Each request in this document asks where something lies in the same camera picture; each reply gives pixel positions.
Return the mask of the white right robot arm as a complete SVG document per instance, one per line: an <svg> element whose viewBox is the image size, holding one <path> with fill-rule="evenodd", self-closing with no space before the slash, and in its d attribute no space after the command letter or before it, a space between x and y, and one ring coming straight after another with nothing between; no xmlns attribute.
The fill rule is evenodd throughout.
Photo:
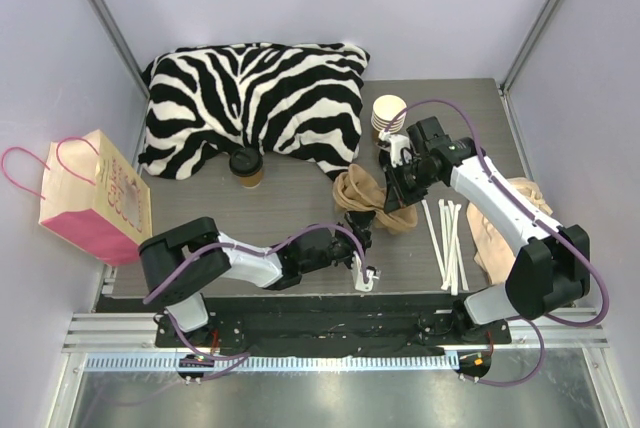
<svg viewBox="0 0 640 428"><path fill-rule="evenodd" d="M496 170L472 138L452 140L430 117L406 134L381 131L380 165L387 213L421 202L441 182L464 196L497 229L515 256L507 279L458 301L451 328L472 343L488 325L512 317L535 320L586 296L589 237L535 208Z"/></svg>

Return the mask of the black plastic cup lid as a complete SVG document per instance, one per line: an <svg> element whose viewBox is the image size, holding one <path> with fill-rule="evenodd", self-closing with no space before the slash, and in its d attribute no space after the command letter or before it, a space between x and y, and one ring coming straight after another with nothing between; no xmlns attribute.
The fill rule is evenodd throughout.
<svg viewBox="0 0 640 428"><path fill-rule="evenodd" d="M229 169L235 176L250 177L259 173L262 168L263 157L255 148L239 148L229 157Z"/></svg>

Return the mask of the pink paper gift bag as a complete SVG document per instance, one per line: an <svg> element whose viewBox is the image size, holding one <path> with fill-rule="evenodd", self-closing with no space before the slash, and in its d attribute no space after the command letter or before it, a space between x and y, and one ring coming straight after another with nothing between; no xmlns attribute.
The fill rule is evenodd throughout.
<svg viewBox="0 0 640 428"><path fill-rule="evenodd" d="M39 199L40 226L109 266L139 259L139 246L152 235L150 188L101 130L51 143L45 160L9 147L2 164L13 151L44 167L39 190L1 168L10 183Z"/></svg>

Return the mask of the brown paper coffee cup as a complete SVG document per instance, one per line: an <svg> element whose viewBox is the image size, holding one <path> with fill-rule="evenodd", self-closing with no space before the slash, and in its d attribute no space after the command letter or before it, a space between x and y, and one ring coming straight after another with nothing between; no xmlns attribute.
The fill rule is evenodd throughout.
<svg viewBox="0 0 640 428"><path fill-rule="evenodd" d="M264 170L260 169L251 174L236 172L234 176L244 188L253 189L258 187L262 182Z"/></svg>

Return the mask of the brown cardboard cup carrier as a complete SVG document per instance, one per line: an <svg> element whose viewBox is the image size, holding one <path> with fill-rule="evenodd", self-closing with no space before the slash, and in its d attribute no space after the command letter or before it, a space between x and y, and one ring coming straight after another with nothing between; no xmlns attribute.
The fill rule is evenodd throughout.
<svg viewBox="0 0 640 428"><path fill-rule="evenodd" d="M364 168L351 164L333 182L332 196L337 208L344 211L374 211L374 226L398 235L412 231L418 223L414 206L384 212L386 189L382 188Z"/></svg>

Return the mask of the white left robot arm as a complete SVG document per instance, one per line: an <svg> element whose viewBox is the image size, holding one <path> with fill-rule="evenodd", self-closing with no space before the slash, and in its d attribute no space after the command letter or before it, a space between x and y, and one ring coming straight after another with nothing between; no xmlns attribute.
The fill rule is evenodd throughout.
<svg viewBox="0 0 640 428"><path fill-rule="evenodd" d="M344 226L314 224L271 247L237 241L212 218L198 218L139 246L149 289L143 303L166 310L179 336L200 347L213 333L201 291L218 278L282 291L299 284L307 273L343 264L356 290L369 292L376 270L364 265L364 255L371 246L374 218L373 211L348 211Z"/></svg>

